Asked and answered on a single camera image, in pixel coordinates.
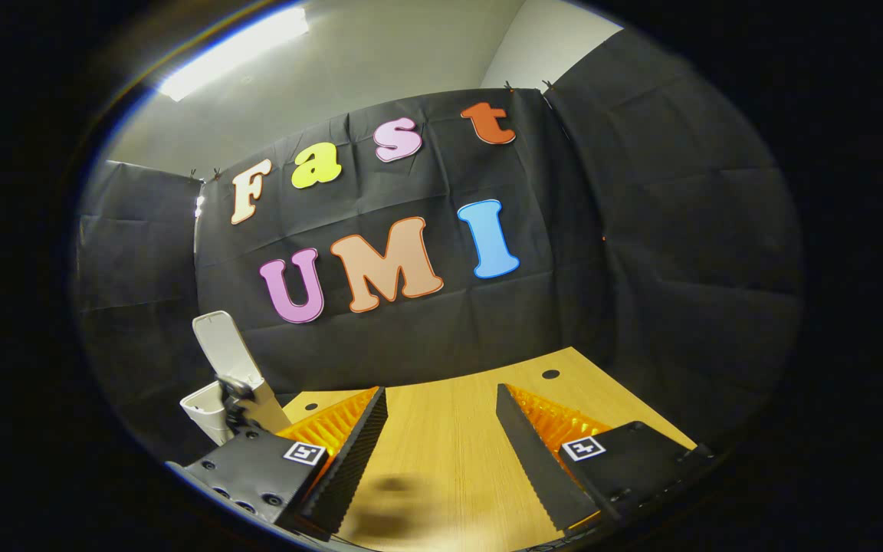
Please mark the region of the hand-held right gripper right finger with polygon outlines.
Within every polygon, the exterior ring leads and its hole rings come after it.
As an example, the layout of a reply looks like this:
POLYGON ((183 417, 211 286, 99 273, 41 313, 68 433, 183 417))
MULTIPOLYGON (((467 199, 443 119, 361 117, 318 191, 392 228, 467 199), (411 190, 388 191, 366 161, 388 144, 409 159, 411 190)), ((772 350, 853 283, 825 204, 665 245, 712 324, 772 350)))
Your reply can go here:
POLYGON ((634 524, 707 474, 714 452, 644 422, 596 422, 520 387, 497 386, 495 415, 551 523, 567 537, 634 524))

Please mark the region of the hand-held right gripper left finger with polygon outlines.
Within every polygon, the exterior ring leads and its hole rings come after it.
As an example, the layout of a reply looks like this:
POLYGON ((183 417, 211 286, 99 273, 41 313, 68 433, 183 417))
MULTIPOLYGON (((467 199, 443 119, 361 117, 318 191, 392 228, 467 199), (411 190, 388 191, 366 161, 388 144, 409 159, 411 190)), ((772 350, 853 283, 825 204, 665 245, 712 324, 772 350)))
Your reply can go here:
POLYGON ((256 524, 328 541, 340 530, 388 417, 385 388, 370 388, 277 433, 238 425, 236 436, 179 475, 256 524))

